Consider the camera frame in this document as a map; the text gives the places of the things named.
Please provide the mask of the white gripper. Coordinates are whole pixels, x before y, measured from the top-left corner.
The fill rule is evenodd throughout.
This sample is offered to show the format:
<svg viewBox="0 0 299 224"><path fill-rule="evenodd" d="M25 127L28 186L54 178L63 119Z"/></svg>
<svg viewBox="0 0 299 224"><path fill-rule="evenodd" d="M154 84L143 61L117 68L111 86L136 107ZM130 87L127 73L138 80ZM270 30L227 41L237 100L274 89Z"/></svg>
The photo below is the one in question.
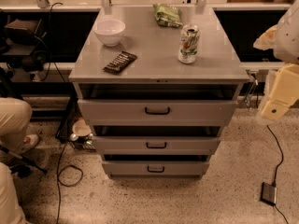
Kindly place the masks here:
<svg viewBox="0 0 299 224"><path fill-rule="evenodd" d="M299 65L288 63L276 72L270 99L263 100L261 116L270 120L281 119L299 99Z"/></svg>

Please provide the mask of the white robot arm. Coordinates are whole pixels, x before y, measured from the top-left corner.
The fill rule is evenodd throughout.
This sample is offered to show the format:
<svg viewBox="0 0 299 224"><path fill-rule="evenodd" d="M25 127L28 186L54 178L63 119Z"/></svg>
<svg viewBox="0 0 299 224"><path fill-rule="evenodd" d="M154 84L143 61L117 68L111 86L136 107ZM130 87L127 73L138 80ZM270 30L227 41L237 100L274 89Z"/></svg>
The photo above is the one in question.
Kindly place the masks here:
<svg viewBox="0 0 299 224"><path fill-rule="evenodd" d="M299 100L299 0L292 2L278 24L260 35L253 47L271 49L284 62L277 71L270 71L265 81L258 119L269 123L281 119Z"/></svg>

